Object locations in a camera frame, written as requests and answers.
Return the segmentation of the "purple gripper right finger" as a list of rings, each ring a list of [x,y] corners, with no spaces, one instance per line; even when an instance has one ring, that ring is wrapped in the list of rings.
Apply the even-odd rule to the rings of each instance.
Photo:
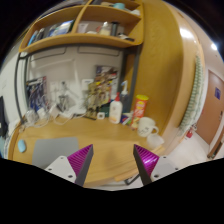
[[[151,174],[159,160],[159,156],[137,144],[134,145],[133,155],[142,183],[144,185],[150,184]]]

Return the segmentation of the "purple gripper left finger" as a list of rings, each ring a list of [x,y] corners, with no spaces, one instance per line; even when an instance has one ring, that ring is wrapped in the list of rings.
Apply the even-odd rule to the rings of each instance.
[[[90,144],[67,157],[76,174],[76,185],[84,185],[93,154],[93,145]]]

